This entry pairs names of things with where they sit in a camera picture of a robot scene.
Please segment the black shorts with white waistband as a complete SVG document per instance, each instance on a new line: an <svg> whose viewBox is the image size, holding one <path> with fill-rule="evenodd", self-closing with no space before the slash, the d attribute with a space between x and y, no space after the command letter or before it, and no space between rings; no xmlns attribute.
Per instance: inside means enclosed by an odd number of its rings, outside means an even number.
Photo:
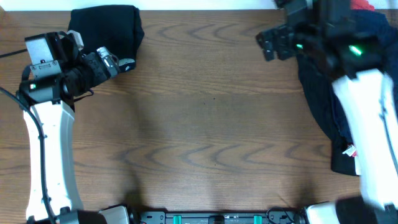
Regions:
<svg viewBox="0 0 398 224"><path fill-rule="evenodd" d="M74 9L68 25L79 32L83 53L106 47L118 59L132 58L144 38L140 10L130 5L105 5Z"/></svg>

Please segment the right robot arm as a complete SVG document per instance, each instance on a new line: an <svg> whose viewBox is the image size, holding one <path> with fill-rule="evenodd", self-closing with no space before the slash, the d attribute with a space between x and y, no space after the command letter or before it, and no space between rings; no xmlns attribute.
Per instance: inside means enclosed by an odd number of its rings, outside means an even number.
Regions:
<svg viewBox="0 0 398 224"><path fill-rule="evenodd" d="M353 26L300 24L264 30L256 41L266 60L314 59L331 85L351 131L360 195L307 206L298 223L397 222L397 115L392 78L377 37Z"/></svg>

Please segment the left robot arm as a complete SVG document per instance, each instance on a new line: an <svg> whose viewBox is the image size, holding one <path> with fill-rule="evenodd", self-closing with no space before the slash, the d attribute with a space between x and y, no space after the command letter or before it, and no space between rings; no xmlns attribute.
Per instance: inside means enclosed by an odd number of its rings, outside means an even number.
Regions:
<svg viewBox="0 0 398 224"><path fill-rule="evenodd" d="M105 47L83 54L76 45L62 47L60 55L48 47L28 51L33 78L24 75L17 91L30 144L27 223L130 223L125 205L98 212L83 208L72 150L75 102L119 73L115 56Z"/></svg>

